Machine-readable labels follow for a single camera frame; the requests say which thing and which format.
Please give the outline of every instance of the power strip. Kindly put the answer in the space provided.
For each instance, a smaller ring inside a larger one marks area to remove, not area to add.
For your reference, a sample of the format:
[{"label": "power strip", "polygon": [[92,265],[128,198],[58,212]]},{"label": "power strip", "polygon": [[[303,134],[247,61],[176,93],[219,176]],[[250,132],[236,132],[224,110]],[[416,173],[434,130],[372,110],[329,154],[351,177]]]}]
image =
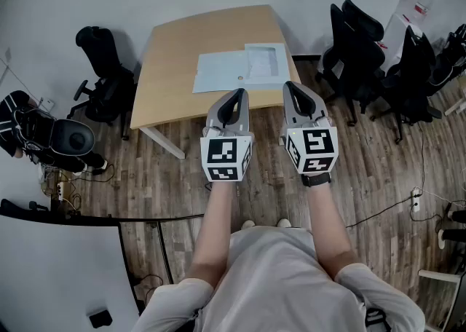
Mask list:
[{"label": "power strip", "polygon": [[63,193],[65,191],[65,182],[62,182],[62,171],[58,173],[59,181],[57,183],[57,190],[58,190],[58,201],[62,202],[63,201]]},{"label": "power strip", "polygon": [[65,188],[65,182],[59,182],[57,183],[57,189],[58,189],[58,201],[62,202],[63,201],[63,191]]},{"label": "power strip", "polygon": [[419,209],[421,208],[421,200],[418,196],[420,194],[421,190],[417,187],[414,187],[413,191],[411,191],[411,206],[414,212],[419,212]]}]

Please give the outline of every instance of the black wristwatch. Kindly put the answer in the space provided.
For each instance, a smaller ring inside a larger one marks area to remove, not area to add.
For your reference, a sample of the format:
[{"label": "black wristwatch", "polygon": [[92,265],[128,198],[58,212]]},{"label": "black wristwatch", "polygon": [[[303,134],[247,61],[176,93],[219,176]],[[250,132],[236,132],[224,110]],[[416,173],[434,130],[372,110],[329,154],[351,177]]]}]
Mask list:
[{"label": "black wristwatch", "polygon": [[301,174],[301,180],[306,187],[319,186],[320,184],[331,182],[330,173],[322,173],[312,176]]}]

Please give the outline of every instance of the black and white marker cube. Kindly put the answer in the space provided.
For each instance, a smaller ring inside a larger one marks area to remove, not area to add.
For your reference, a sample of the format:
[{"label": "black and white marker cube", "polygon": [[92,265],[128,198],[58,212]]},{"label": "black and white marker cube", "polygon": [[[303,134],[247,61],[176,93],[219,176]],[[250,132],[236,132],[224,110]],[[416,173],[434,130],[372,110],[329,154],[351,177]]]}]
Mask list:
[{"label": "black and white marker cube", "polygon": [[285,146],[298,173],[329,172],[338,158],[336,127],[287,129]]},{"label": "black and white marker cube", "polygon": [[252,136],[201,138],[202,167],[209,182],[241,181],[252,150]]}]

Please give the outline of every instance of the white t-shirt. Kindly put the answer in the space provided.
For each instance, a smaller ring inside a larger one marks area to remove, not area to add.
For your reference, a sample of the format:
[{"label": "white t-shirt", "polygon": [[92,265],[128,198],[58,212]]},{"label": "white t-shirt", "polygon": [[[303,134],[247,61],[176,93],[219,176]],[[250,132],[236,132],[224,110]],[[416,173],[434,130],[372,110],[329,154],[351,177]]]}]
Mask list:
[{"label": "white t-shirt", "polygon": [[[366,308],[382,309],[392,331],[424,331],[424,314],[367,266],[333,281],[305,229],[257,226],[232,235],[228,272],[216,292],[199,279],[163,285],[133,332],[171,332],[199,311],[195,331],[366,331]],[[382,325],[371,331],[384,331]]]}]

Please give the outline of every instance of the wooden floor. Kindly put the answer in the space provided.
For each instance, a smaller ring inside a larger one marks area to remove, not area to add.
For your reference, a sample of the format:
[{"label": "wooden floor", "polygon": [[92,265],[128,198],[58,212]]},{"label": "wooden floor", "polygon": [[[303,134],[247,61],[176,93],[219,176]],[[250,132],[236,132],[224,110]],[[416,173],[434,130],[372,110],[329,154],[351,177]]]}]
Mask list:
[{"label": "wooden floor", "polygon": [[[316,83],[315,64],[298,62],[302,83],[327,96],[325,82]],[[445,111],[459,97],[449,84],[431,98],[434,107]],[[343,100],[328,107],[339,131],[339,159],[332,172],[334,199],[347,225],[362,220],[397,201],[409,197],[422,183],[422,132],[424,133],[425,184],[427,191],[450,200],[465,198],[462,168],[466,167],[466,115],[452,114],[431,124],[404,126],[405,140],[396,145],[396,123],[392,116],[371,122],[371,114],[385,109],[380,100],[359,115],[355,127],[348,127],[349,111]],[[96,124],[77,114],[95,131],[97,149],[115,167],[108,183],[76,181],[82,196],[82,214],[130,218],[166,218],[203,213],[209,192],[200,161],[200,136],[205,118],[164,124],[158,129],[186,153],[177,160],[146,137],[132,131],[127,142],[119,139],[119,127]],[[256,136],[253,157],[243,182],[237,184],[232,230],[252,219],[258,225],[275,225],[288,218],[294,226],[309,226],[304,187],[285,150],[278,146],[282,108],[251,111],[250,127]],[[96,179],[106,179],[108,174]],[[443,215],[446,202],[427,192],[415,219]],[[452,288],[422,280],[419,269],[454,271],[454,246],[437,246],[437,218],[424,222],[410,219],[409,201],[348,229],[362,262],[383,280],[406,292],[425,311],[431,323],[438,323],[452,297]],[[163,234],[175,281],[179,281],[191,260],[200,219],[163,224]],[[148,224],[123,226],[125,252],[130,271],[138,277],[165,275],[157,230]],[[155,277],[138,286],[138,298],[158,285]]]}]

